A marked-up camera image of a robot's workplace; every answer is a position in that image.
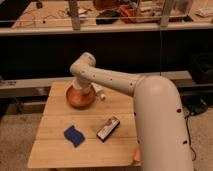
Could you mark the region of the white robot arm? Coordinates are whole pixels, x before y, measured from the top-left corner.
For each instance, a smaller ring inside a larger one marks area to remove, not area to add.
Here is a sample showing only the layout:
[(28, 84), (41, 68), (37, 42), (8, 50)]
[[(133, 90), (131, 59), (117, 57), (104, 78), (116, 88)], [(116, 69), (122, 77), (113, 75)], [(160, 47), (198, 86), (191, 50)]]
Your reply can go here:
[(70, 72), (76, 88), (97, 83), (133, 98), (142, 171), (194, 171), (181, 98), (172, 81), (100, 69), (88, 52), (70, 66)]

